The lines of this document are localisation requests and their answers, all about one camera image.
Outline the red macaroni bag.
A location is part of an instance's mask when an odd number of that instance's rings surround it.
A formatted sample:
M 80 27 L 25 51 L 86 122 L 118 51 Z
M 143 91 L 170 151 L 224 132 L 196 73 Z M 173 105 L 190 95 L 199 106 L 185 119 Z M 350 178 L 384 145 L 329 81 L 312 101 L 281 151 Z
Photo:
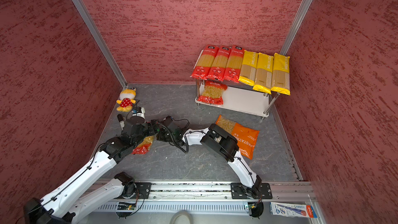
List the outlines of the red macaroni bag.
M 150 151 L 155 136 L 148 136 L 144 138 L 143 142 L 139 144 L 132 152 L 132 154 L 144 155 Z
M 224 104 L 222 95 L 227 88 L 227 85 L 206 81 L 204 85 L 204 91 L 199 96 L 198 101 L 206 104 L 222 106 Z

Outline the red spaghetti bag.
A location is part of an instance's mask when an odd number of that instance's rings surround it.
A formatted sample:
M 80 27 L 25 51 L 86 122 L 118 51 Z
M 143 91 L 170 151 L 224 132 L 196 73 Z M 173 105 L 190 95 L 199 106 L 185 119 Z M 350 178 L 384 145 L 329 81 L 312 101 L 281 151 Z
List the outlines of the red spaghetti bag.
M 192 78 L 201 80 L 206 79 L 218 50 L 219 47 L 214 45 L 207 45 L 204 48 L 191 74 Z
M 245 49 L 240 46 L 232 47 L 223 76 L 224 80 L 238 83 L 244 52 Z
M 223 81 L 230 53 L 230 47 L 221 46 L 219 48 L 206 79 Z

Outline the yellow spaghetti bag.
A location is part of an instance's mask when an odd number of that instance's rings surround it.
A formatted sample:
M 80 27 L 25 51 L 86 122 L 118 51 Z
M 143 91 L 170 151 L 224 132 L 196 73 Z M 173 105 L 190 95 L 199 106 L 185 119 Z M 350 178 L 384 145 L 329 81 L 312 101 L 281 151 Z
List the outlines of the yellow spaghetti bag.
M 274 54 L 271 90 L 290 95 L 290 57 Z
M 249 86 L 254 86 L 258 56 L 259 54 L 257 52 L 245 50 L 238 79 L 239 82 Z
M 258 53 L 255 83 L 253 86 L 255 91 L 271 94 L 273 63 L 273 56 Z

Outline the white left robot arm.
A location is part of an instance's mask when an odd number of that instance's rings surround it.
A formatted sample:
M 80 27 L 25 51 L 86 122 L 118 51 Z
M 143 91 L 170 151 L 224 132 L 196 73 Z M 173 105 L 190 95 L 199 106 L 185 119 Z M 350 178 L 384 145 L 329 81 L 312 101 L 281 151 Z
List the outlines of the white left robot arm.
M 104 203 L 116 197 L 137 201 L 140 192 L 133 177 L 122 172 L 105 186 L 84 193 L 106 172 L 130 155 L 145 138 L 159 132 L 156 120 L 131 117 L 119 136 L 101 144 L 93 157 L 61 186 L 41 199 L 32 198 L 24 210 L 27 224 L 76 224 Z

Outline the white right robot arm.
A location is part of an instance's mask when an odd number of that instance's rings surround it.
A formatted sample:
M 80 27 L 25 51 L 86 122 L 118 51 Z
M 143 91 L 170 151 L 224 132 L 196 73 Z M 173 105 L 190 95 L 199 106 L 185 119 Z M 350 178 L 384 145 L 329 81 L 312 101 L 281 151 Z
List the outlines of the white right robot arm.
M 161 121 L 153 120 L 157 140 L 169 143 L 183 153 L 188 153 L 190 146 L 202 145 L 222 162 L 226 162 L 239 178 L 238 183 L 231 184 L 233 199 L 261 201 L 273 198 L 270 185 L 263 183 L 260 176 L 246 163 L 233 135 L 215 123 L 205 129 L 193 130 L 188 125 L 181 128 L 176 122 L 171 116 Z

